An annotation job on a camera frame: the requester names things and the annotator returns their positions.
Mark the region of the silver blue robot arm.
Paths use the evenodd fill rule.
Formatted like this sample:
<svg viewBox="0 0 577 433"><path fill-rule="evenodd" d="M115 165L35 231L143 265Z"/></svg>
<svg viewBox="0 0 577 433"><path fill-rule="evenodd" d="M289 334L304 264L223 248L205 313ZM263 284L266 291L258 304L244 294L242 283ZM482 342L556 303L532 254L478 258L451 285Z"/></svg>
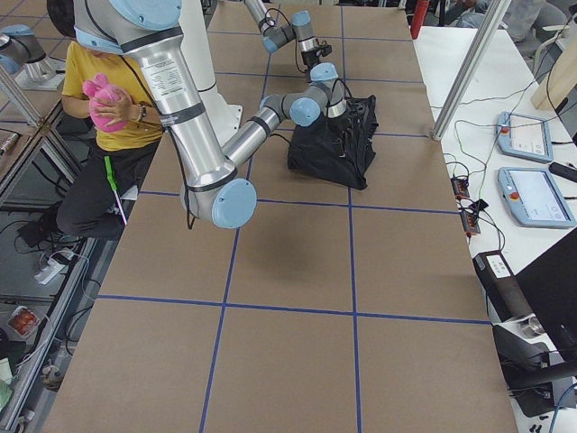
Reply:
<svg viewBox="0 0 577 433"><path fill-rule="evenodd" d="M207 40L199 5L187 13L181 1L77 1L74 12L81 45L128 56L140 66L177 149L189 221L237 228L252 217L256 190L238 178L238 169L285 120L309 127L324 117L330 132L339 134L357 117L334 65L319 61L310 68L304 91L265 97L245 124L233 115L233 134L223 140L213 121L230 107L210 104L209 94L195 83L201 71L212 69L210 51L181 48L187 37Z"/></svg>
<svg viewBox="0 0 577 433"><path fill-rule="evenodd" d="M288 19L278 8L267 9L262 1L246 0L243 3L256 22L263 46L269 54L295 43L297 70L307 80L310 80L312 69L332 53L332 45L316 37L309 11L298 11Z"/></svg>

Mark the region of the person's hand on plush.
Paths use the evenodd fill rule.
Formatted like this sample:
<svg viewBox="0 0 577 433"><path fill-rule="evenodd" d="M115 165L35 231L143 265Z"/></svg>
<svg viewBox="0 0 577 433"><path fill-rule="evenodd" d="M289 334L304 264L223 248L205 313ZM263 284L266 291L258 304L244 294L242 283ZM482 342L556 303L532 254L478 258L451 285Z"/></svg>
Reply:
<svg viewBox="0 0 577 433"><path fill-rule="evenodd" d="M117 94L117 100L93 98L90 101L90 114L97 128L107 133L115 133L124 129L140 114L140 108L132 100Z"/></svg>

